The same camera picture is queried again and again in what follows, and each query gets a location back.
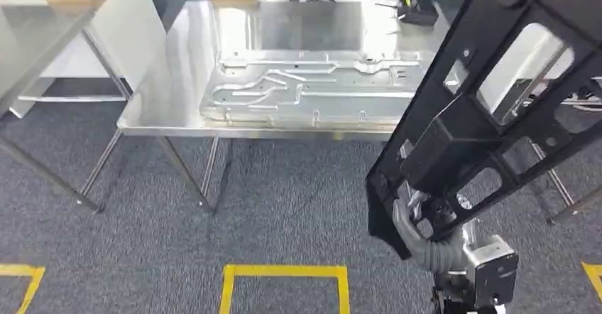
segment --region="gray carpet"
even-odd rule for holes
[[[37,104],[23,120],[4,117],[0,130],[81,185],[122,107]],[[572,122],[593,117],[562,113]],[[210,140],[174,142],[201,180]],[[560,168],[576,195],[599,183],[601,148]],[[355,141],[221,141],[210,185],[219,203],[213,217],[150,138],[118,145],[92,190],[106,204],[100,215],[0,152],[0,263],[46,267],[27,313],[216,313],[229,263],[345,265],[352,313],[429,313],[430,276],[367,234],[363,178],[380,149]],[[600,313],[580,261],[602,264],[602,210],[549,226],[537,203],[558,207],[559,196],[546,182],[521,190],[479,223],[520,254],[511,313]],[[476,199],[490,183],[467,193]],[[25,286],[0,277],[0,313],[18,307]],[[336,294],[334,279],[236,278],[231,312],[336,313]]]

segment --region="yellow tape square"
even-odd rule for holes
[[[38,290],[45,270],[46,268],[43,266],[28,266],[26,264],[0,264],[0,276],[31,277],[31,281],[29,281],[29,286],[27,287],[27,291],[25,292],[25,296],[21,302],[21,307],[19,307],[17,310],[17,314],[25,314],[29,303],[31,303],[31,299],[33,299],[35,291]]]
[[[349,283],[345,266],[284,266],[263,264],[226,264],[221,290],[219,314],[229,314],[232,304],[235,276],[257,277],[334,277],[339,291],[339,313],[349,314]]]

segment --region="yellow tape line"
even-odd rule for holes
[[[219,314],[229,314],[232,305],[232,291],[234,291],[234,268],[231,265],[224,267],[224,285],[221,291]]]
[[[33,299],[35,291],[38,290],[42,276],[46,268],[43,266],[28,266],[26,264],[0,264],[0,276],[29,276],[31,281],[21,302],[21,307],[17,310],[17,314],[25,314],[27,307]]]
[[[581,262],[581,265],[585,269],[585,274],[589,277],[593,288],[596,289],[600,301],[602,301],[602,281],[600,280],[600,277],[602,277],[602,265],[585,264],[584,262]]]
[[[349,314],[349,283],[345,266],[271,266],[262,264],[227,264],[221,291],[219,314],[229,314],[235,276],[257,277],[336,277],[339,290],[339,312]]]

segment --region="grooved metal plate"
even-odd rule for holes
[[[253,50],[222,55],[200,111],[210,119],[273,126],[399,121],[432,54]]]

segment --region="table leg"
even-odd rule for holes
[[[217,146],[219,144],[219,137],[213,138],[211,144],[211,151],[209,152],[209,160],[207,160],[207,168],[205,168],[205,176],[203,177],[203,184],[201,184],[201,192],[204,195],[207,194],[209,189],[209,182],[211,180],[211,173],[213,171],[213,165],[215,165],[215,156],[217,155]]]
[[[61,177],[54,174],[48,167],[44,166],[42,163],[34,159],[32,156],[27,154],[24,150],[19,148],[12,141],[0,136],[0,148],[5,150],[8,154],[10,154],[15,160],[18,162],[28,166],[33,169],[37,174],[43,176],[46,180],[50,181],[52,184],[62,188],[66,193],[71,195],[73,198],[77,199],[78,204],[83,204],[89,209],[95,212],[102,212],[104,207],[101,205],[92,202],[84,195],[80,194],[76,190],[74,190],[71,185],[69,185],[66,181],[64,181]]]
[[[207,201],[207,197],[199,188],[199,185],[197,184],[195,179],[192,177],[192,174],[190,173],[190,171],[188,170],[188,168],[182,161],[182,158],[180,157],[180,155],[175,150],[175,147],[173,146],[170,139],[168,139],[165,136],[158,136],[157,141],[163,148],[165,154],[168,156],[172,165],[177,169],[178,173],[184,178],[184,181],[186,182],[186,186],[188,187],[188,190],[192,193],[193,196],[195,196],[199,200],[199,205],[203,206],[203,208],[206,212],[213,212],[214,209],[211,207],[211,205]]]
[[[84,186],[82,187],[82,189],[80,191],[83,196],[88,196],[88,193],[90,192],[92,185],[98,178],[98,175],[100,174],[100,171],[104,167],[104,164],[106,163],[107,160],[109,160],[111,153],[113,153],[113,149],[115,148],[115,145],[117,145],[117,141],[119,141],[119,138],[121,138],[121,130],[118,128],[115,131],[115,133],[113,134],[111,141],[109,141],[109,144],[106,145],[106,148],[102,152],[102,155],[100,156],[100,159],[98,160],[98,162],[96,162],[96,165],[95,165],[94,169],[92,169],[92,172],[88,176],[88,179],[86,179],[86,183],[84,184]]]
[[[94,53],[94,56],[97,58],[97,60],[100,62],[100,64],[104,68],[104,71],[106,71],[106,73],[111,78],[111,81],[113,81],[113,84],[115,84],[115,86],[117,87],[117,89],[119,90],[121,95],[125,98],[125,100],[129,101],[131,98],[130,91],[123,84],[123,82],[121,81],[121,79],[119,78],[119,76],[117,75],[115,70],[113,70],[113,68],[111,67],[109,62],[106,60],[104,55],[102,55],[100,48],[97,45],[97,43],[94,41],[93,37],[88,33],[88,31],[86,29],[84,29],[82,31],[82,35],[84,36],[86,43],[90,47],[90,50],[92,50],[92,52]],[[92,188],[92,185],[94,184],[94,182],[97,180],[97,178],[100,174],[100,171],[104,167],[104,164],[111,156],[111,153],[113,153],[113,149],[115,148],[115,145],[117,145],[119,138],[121,138],[121,130],[117,129],[115,131],[115,133],[113,134],[111,141],[109,141],[109,144],[106,146],[106,148],[102,152],[102,155],[100,156],[100,159],[97,161],[94,169],[92,169],[92,172],[88,176],[88,179],[86,179],[86,183],[82,187],[82,191],[81,191],[82,195],[86,196],[90,192],[90,189]]]
[[[542,151],[542,149],[537,144],[534,144],[532,142],[532,143],[530,143],[530,145],[540,160],[545,158],[544,151]],[[585,197],[575,201],[575,200],[573,200],[573,197],[571,196],[571,194],[569,193],[567,188],[564,186],[563,182],[560,180],[560,177],[558,176],[558,173],[556,173],[556,170],[554,168],[550,168],[547,171],[547,175],[552,180],[554,187],[558,190],[558,192],[562,196],[562,200],[563,200],[564,204],[566,205],[566,207],[562,211],[560,211],[557,214],[552,215],[551,217],[548,218],[548,220],[552,223],[563,222],[564,220],[567,220],[571,216],[575,215],[579,210],[581,210],[587,204],[596,202],[596,201],[602,199],[602,186],[600,186],[600,187],[596,188],[594,191],[592,191],[591,193],[589,193],[588,195],[586,195]]]
[[[109,62],[102,55],[99,46],[96,44],[94,39],[90,36],[90,34],[88,33],[88,30],[84,29],[82,31],[82,35],[84,36],[86,43],[88,44],[88,46],[94,53],[94,56],[96,56],[97,60],[100,62],[100,65],[102,65],[102,67],[104,68],[104,71],[106,71],[106,73],[109,74],[109,77],[111,78],[111,80],[113,81],[113,83],[115,84],[117,89],[119,89],[119,92],[121,93],[121,95],[123,95],[126,98],[126,100],[130,100],[130,97],[131,97],[130,91],[123,84],[123,82],[121,81],[119,76],[115,73],[115,70],[113,70],[113,68],[111,67]]]
[[[560,223],[573,215],[575,215],[579,210],[583,209],[588,204],[593,202],[597,202],[602,200],[602,186],[598,186],[594,191],[586,195],[585,197],[577,200],[570,206],[567,206],[561,212],[558,212],[556,215],[550,218],[550,220],[554,223]]]

